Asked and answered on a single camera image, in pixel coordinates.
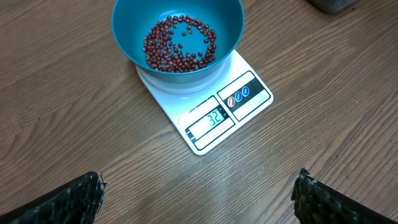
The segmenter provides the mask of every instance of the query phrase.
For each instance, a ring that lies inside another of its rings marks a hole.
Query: white kitchen scale
[[[202,156],[274,100],[257,73],[233,51],[206,78],[168,83],[141,68],[138,74],[193,153]]]

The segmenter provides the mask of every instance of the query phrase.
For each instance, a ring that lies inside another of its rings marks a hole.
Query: digital number
[[[219,123],[219,122],[220,122],[220,120],[219,120],[219,119],[217,119],[217,116],[218,116],[217,112],[216,112],[216,111],[213,111],[213,114],[215,115],[216,122],[217,122],[217,123]]]
[[[210,118],[210,121],[213,122],[212,126],[214,126],[216,123],[215,123],[215,121],[213,120],[213,118],[211,117],[211,115],[209,114],[209,115],[207,115],[207,117]]]

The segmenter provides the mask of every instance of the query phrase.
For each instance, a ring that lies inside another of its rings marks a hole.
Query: scale button
[[[230,96],[228,98],[228,106],[229,107],[233,107],[235,105],[235,98],[233,98],[232,96]]]
[[[240,91],[235,93],[235,100],[236,102],[240,102],[242,100],[242,93]]]
[[[245,97],[249,96],[249,93],[250,93],[249,87],[247,87],[247,86],[243,87],[243,89],[242,89],[243,96],[245,96]]]

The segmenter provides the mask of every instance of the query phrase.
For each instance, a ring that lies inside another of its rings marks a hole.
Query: dark object
[[[327,14],[336,14],[358,0],[308,0],[315,7]]]
[[[88,172],[51,192],[0,216],[0,223],[93,223],[104,202],[102,175]]]
[[[397,224],[309,177],[301,169],[294,183],[294,214],[301,224]]]

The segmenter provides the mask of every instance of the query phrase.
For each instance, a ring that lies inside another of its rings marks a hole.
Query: bowl rim
[[[226,58],[232,53],[232,51],[235,50],[235,48],[238,46],[238,44],[239,44],[239,42],[240,42],[240,40],[242,39],[242,36],[243,36],[244,25],[245,25],[245,22],[246,22],[246,21],[245,21],[245,15],[244,15],[244,8],[243,8],[242,0],[237,0],[237,1],[240,3],[240,5],[241,5],[241,10],[242,10],[242,28],[241,28],[241,33],[240,33],[238,39],[236,40],[236,42],[235,42],[233,48],[232,48],[231,50],[229,50],[229,52],[228,52],[226,55],[224,55],[224,57],[221,58],[221,60],[218,60],[216,63],[212,63],[210,66],[207,66],[206,68],[203,68],[203,69],[200,69],[200,70],[197,70],[197,71],[192,71],[192,72],[172,73],[172,72],[163,72],[163,71],[160,71],[160,70],[155,70],[155,69],[150,68],[150,67],[147,68],[147,67],[145,67],[144,65],[142,65],[140,62],[138,62],[137,60],[134,60],[133,57],[130,56],[130,55],[121,47],[121,45],[120,45],[120,43],[119,43],[119,40],[118,40],[118,37],[116,36],[116,33],[115,33],[115,31],[114,31],[114,12],[115,12],[116,6],[118,5],[118,2],[119,2],[119,1],[121,1],[121,0],[116,0],[116,2],[114,3],[113,10],[112,10],[112,21],[111,21],[112,33],[113,33],[113,37],[114,37],[114,39],[115,39],[115,41],[116,41],[116,44],[117,44],[118,47],[122,50],[122,52],[123,52],[130,60],[132,60],[136,65],[140,66],[140,67],[143,68],[143,69],[150,70],[150,71],[155,72],[155,73],[160,73],[160,74],[163,74],[163,75],[175,76],[175,75],[191,75],[191,74],[195,74],[195,73],[198,73],[198,72],[204,72],[204,71],[206,71],[207,69],[209,69],[209,68],[211,68],[211,67],[214,67],[215,65],[219,64],[219,63],[222,62],[224,59],[226,59]]]

